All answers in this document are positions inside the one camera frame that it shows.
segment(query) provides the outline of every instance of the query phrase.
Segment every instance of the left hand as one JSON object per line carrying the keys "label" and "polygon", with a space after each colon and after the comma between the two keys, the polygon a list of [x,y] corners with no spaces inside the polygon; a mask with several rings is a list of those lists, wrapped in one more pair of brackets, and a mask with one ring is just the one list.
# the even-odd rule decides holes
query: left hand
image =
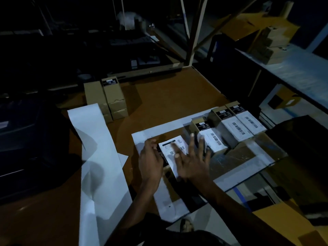
{"label": "left hand", "polygon": [[156,139],[148,139],[139,157],[142,185],[155,193],[163,174],[163,158],[156,149]]}

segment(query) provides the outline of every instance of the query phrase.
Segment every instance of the right hand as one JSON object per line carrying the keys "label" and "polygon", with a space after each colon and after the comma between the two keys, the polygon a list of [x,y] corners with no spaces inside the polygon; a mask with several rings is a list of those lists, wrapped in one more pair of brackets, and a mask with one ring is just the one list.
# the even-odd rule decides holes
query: right hand
{"label": "right hand", "polygon": [[174,159],[178,174],[181,178],[187,178],[192,183],[210,179],[209,165],[211,151],[207,150],[205,159],[203,160],[204,137],[201,137],[199,140],[199,148],[197,153],[195,153],[194,149],[195,139],[193,133],[190,134],[190,144],[187,155],[185,155],[175,143],[172,143],[172,147],[176,153],[174,155]]}

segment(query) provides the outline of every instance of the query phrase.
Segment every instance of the table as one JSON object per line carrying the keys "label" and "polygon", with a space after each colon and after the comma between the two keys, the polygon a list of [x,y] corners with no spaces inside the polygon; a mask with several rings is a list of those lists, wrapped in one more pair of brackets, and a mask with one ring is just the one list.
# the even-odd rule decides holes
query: table
{"label": "table", "polygon": [[280,64],[265,65],[250,54],[236,49],[261,69],[268,70],[301,97],[328,113],[328,61],[290,44],[289,55]]}
{"label": "table", "polygon": [[[192,67],[180,72],[121,84],[129,117],[108,124],[118,153],[128,155],[123,171],[129,186],[139,190],[138,152],[131,134],[189,116],[228,100]],[[71,95],[68,106],[85,105],[84,93]],[[81,155],[71,134],[70,152]],[[0,243],[6,245],[78,245],[81,171],[62,186],[0,206]],[[149,212],[158,213],[154,201]]]}

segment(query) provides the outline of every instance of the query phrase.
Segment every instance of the wooden table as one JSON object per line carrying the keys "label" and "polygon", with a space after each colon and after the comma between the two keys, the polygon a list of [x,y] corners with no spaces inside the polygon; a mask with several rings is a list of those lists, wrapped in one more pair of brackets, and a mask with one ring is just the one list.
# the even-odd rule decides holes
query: wooden table
{"label": "wooden table", "polygon": [[[137,192],[141,183],[138,152],[131,134],[185,116],[222,106],[228,100],[192,67],[177,73],[121,84],[129,117],[108,124],[118,153],[128,155],[123,171]],[[68,106],[85,105],[83,93]],[[81,155],[81,143],[71,134],[70,152]],[[81,171],[62,186],[0,206],[0,246],[78,245]],[[149,212],[157,213],[151,203]]]}

